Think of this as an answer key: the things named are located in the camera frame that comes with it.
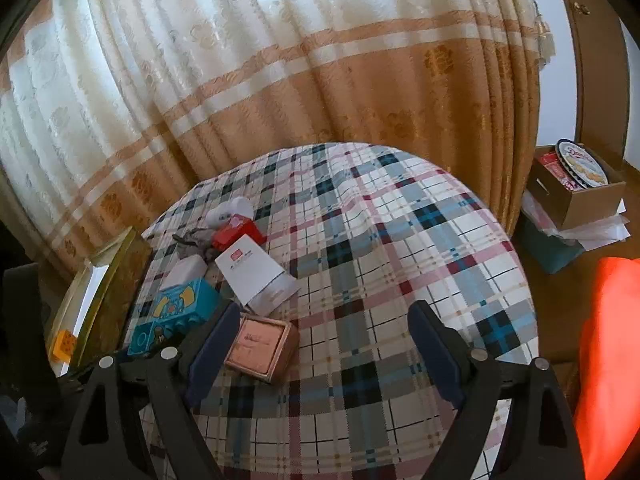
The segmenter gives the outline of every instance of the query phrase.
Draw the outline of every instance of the gray cloth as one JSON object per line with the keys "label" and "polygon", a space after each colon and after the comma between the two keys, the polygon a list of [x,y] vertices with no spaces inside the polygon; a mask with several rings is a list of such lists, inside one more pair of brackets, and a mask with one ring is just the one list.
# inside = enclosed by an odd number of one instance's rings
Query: gray cloth
{"label": "gray cloth", "polygon": [[184,259],[192,254],[199,254],[205,263],[210,264],[220,254],[220,251],[211,245],[211,238],[215,232],[216,229],[195,228],[182,236],[174,235],[174,241],[178,244],[178,257]]}

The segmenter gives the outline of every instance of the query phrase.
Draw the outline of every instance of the white wall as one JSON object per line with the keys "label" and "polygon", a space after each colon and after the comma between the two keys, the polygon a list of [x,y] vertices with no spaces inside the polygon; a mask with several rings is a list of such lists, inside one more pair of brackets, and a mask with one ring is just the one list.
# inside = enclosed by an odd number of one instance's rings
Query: white wall
{"label": "white wall", "polygon": [[640,49],[624,23],[622,33],[629,62],[629,126],[626,130],[625,160],[640,170]]}
{"label": "white wall", "polygon": [[556,44],[556,56],[540,72],[540,146],[575,138],[577,83],[574,43],[564,0],[536,2]]}

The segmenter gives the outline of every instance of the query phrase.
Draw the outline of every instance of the cartoon printed box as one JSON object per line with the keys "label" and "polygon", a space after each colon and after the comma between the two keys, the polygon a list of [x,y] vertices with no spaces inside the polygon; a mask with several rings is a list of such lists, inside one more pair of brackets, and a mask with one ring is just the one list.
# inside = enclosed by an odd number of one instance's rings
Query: cartoon printed box
{"label": "cartoon printed box", "polygon": [[203,278],[163,289],[149,311],[149,321],[138,325],[127,354],[149,352],[176,332],[185,335],[203,324],[220,303],[220,295]]}

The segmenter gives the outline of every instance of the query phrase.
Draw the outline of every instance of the curtain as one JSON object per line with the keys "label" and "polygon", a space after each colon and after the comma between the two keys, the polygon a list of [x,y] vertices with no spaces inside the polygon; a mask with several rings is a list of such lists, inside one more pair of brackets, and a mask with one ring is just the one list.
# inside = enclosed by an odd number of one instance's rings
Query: curtain
{"label": "curtain", "polygon": [[70,269],[270,150],[397,146],[511,230],[538,124],[532,0],[42,0],[0,65],[0,159]]}
{"label": "curtain", "polygon": [[71,283],[72,275],[57,255],[44,245],[42,236],[26,215],[1,168],[0,222],[18,241],[26,256],[39,265],[42,301],[56,310]]}

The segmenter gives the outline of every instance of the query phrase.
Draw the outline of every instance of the white card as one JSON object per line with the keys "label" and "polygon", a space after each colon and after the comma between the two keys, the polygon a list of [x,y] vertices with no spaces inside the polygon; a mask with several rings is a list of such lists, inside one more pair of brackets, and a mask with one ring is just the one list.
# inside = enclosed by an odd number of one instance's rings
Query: white card
{"label": "white card", "polygon": [[220,254],[216,264],[242,306],[285,272],[249,235],[243,235]]}
{"label": "white card", "polygon": [[300,288],[298,280],[282,271],[275,280],[249,301],[249,308],[258,316],[268,316],[276,307]]}

